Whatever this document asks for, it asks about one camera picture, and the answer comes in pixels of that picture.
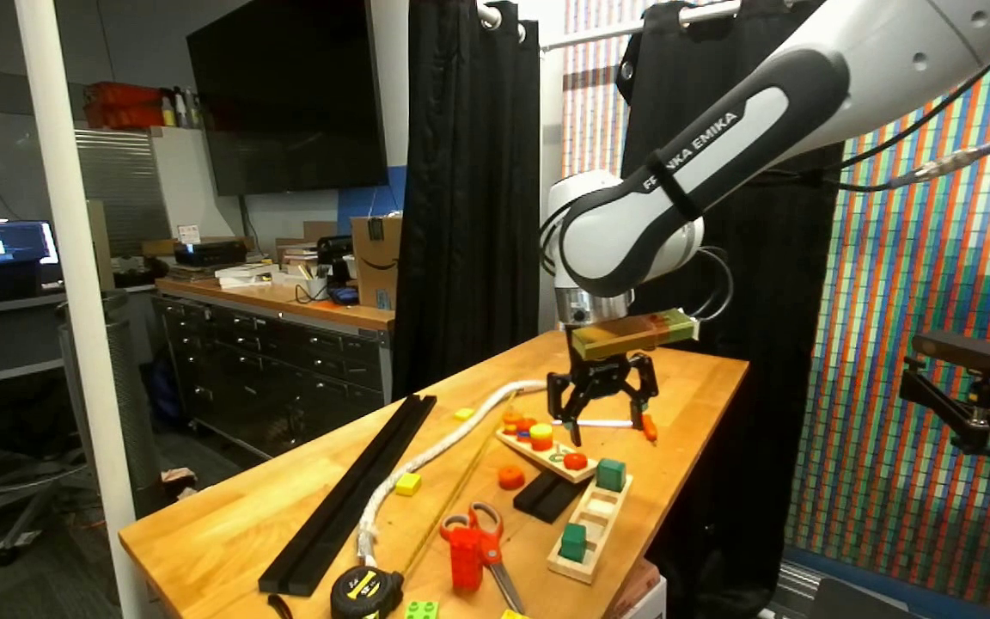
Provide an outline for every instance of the black strip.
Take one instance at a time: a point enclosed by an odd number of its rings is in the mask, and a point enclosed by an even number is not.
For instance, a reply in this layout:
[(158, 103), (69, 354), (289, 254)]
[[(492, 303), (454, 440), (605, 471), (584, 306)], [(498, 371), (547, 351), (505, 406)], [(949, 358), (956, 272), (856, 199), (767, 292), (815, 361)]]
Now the black strip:
[(361, 450), (351, 471), (333, 485), (320, 509), (296, 530), (282, 554), (258, 578), (268, 595), (313, 595), (337, 550), (361, 519), (368, 495), (392, 475), (399, 454), (419, 433), (433, 395), (406, 395), (378, 437)]
[(949, 365), (966, 365), (990, 375), (990, 340), (963, 337), (952, 330), (928, 330), (918, 334), (911, 344), (928, 358), (942, 358)]
[(516, 509), (529, 512), (543, 523), (557, 523), (560, 512), (588, 488), (588, 481), (574, 485), (553, 471), (540, 471), (519, 495)]
[(674, 172), (667, 169), (667, 162), (657, 151), (646, 158), (646, 172), (670, 196), (670, 206), (677, 206), (688, 220), (701, 217), (701, 206), (677, 186)]

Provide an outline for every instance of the orange object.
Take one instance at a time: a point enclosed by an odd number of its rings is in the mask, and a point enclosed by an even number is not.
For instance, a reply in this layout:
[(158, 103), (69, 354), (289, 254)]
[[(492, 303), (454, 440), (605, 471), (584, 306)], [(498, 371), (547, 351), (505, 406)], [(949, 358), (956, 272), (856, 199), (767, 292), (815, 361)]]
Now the orange object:
[(134, 83), (86, 86), (86, 124), (110, 131), (162, 127), (162, 89)]
[(502, 416), (502, 430), (505, 433), (512, 433), (512, 437), (529, 437), (529, 426), (533, 426), (533, 420), (529, 416), (523, 416), (523, 413), (516, 413), (516, 409), (509, 409), (505, 416)]
[(643, 437), (657, 444), (657, 420), (643, 416)]
[(498, 468), (498, 488), (523, 488), (526, 475), (516, 464)]
[(550, 423), (533, 423), (529, 426), (529, 447), (533, 450), (550, 450), (553, 447), (553, 426)]
[(567, 450), (567, 454), (564, 454), (564, 468), (567, 468), (567, 471), (584, 471), (584, 468), (588, 468), (588, 457), (584, 457), (581, 450)]

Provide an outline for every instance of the wooden table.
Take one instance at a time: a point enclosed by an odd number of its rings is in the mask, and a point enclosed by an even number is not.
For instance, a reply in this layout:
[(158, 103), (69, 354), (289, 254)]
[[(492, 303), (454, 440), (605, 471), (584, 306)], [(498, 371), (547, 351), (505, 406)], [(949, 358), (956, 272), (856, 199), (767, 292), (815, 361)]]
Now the wooden table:
[[(447, 512), (461, 512), (468, 502), (488, 502), (505, 516), (505, 564), (526, 598), (529, 616), (602, 616), (657, 536), (677, 488), (688, 481), (746, 375), (746, 361), (732, 358), (653, 351), (653, 361), (660, 378), (660, 395), (650, 406), (660, 426), (657, 444), (636, 430), (584, 430), (584, 450), (591, 457), (626, 461), (633, 475), (629, 499), (615, 519), (591, 585), (560, 578), (547, 567), (547, 554), (557, 543), (571, 509), (557, 523), (543, 523), (516, 512), (512, 492), (495, 485), (495, 471), (502, 464), (526, 464), (495, 437), (505, 406), (547, 420), (547, 395), (529, 392), (495, 409), (454, 450), (426, 464), (419, 471), (423, 485), (416, 495), (392, 495), (385, 502), (378, 516), (378, 564), (406, 574), (406, 602), (437, 602), (440, 616), (450, 619), (502, 612), (498, 588), (488, 574), (468, 598), (450, 591), (447, 543), (437, 536)], [(423, 454), (443, 433), (461, 426), (457, 413), (478, 409), (505, 382), (543, 378), (547, 371), (567, 371), (560, 330), (540, 334), (423, 389), (423, 395), (437, 395), (437, 406), (409, 444), (406, 457)], [(272, 619), (278, 612), (258, 591), (258, 574), (309, 519), (330, 485), (344, 478), (347, 464), (392, 413), (395, 402), (237, 478), (210, 485), (193, 499), (131, 523), (120, 530), (120, 540), (172, 616)], [(629, 399), (595, 399), (581, 420), (629, 420)], [(330, 585), (351, 564), (354, 543), (337, 554), (313, 598), (285, 598), (292, 616), (330, 616)]]
[(354, 327), (354, 330), (371, 330), (371, 334), (392, 334), (392, 320), (395, 320), (392, 310), (303, 299), (296, 285), (220, 289), (217, 279), (158, 279), (155, 289), (168, 296), (213, 299), (213, 303), (248, 306), (254, 313), (303, 316), (303, 320), (337, 323), (337, 327)]

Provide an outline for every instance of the computer screen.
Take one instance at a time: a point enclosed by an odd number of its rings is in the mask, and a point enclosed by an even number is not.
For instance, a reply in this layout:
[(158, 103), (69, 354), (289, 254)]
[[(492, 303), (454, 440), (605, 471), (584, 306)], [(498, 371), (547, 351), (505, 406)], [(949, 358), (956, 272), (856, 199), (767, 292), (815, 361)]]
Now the computer screen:
[(0, 220), (0, 261), (58, 265), (52, 224), (45, 224), (45, 220)]

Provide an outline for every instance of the desk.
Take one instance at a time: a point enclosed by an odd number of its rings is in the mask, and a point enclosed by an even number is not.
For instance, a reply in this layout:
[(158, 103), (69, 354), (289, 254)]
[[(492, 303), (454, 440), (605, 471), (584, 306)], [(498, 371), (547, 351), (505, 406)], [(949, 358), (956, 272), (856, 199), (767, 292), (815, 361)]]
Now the desk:
[(392, 313), (306, 303), (296, 285), (158, 279), (182, 416), (275, 457), (392, 399)]
[[(443, 616), (450, 619), (502, 612), (492, 578), (485, 578), (481, 591), (471, 598), (450, 595), (450, 557), (447, 543), (437, 536), (447, 512), (461, 512), (468, 502), (481, 499), (502, 509), (509, 519), (505, 564), (526, 598), (529, 616), (602, 616), (636, 557), (643, 557), (657, 536), (677, 488), (694, 471), (708, 437), (746, 375), (746, 361), (688, 351), (653, 351), (653, 361), (660, 378), (660, 395), (650, 402), (660, 426), (657, 444), (636, 430), (584, 426), (584, 450), (595, 457), (626, 461), (633, 475), (629, 499), (608, 536), (595, 585), (578, 585), (547, 571), (547, 554), (560, 536), (560, 519), (550, 526), (516, 512), (512, 495), (495, 485), (495, 471), (502, 464), (523, 464), (519, 454), (498, 444), (495, 409), (471, 437), (419, 471), (423, 485), (416, 495), (392, 495), (378, 516), (378, 564), (388, 571), (406, 571), (406, 602), (440, 602)], [(454, 416), (457, 409), (478, 409), (505, 382), (543, 378), (547, 371), (567, 371), (560, 330), (540, 334), (423, 389), (423, 395), (437, 395), (437, 406), (406, 457), (423, 454), (443, 433), (450, 433), (461, 423)], [(533, 392), (519, 395), (512, 406), (519, 413), (547, 416), (543, 399), (543, 392)], [(275, 609), (268, 609), (265, 595), (258, 595), (258, 574), (309, 519), (330, 485), (344, 478), (347, 464), (392, 413), (395, 402), (237, 478), (210, 485), (186, 502), (124, 526), (120, 540), (172, 616), (275, 619)], [(584, 409), (584, 420), (629, 420), (629, 399), (595, 399)], [(313, 598), (285, 598), (292, 616), (330, 616), (330, 585), (351, 564), (354, 543), (340, 550)]]

